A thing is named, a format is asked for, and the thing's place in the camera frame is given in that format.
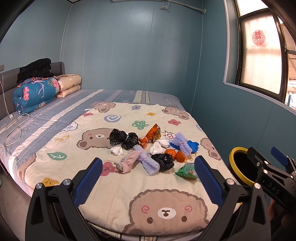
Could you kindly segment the person's right hand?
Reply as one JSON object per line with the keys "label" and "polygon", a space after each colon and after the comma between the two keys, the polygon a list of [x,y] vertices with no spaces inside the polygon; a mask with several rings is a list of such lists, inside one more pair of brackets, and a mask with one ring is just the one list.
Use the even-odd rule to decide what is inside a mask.
{"label": "person's right hand", "polygon": [[295,212],[286,212],[271,199],[268,214],[271,240],[295,240]]}

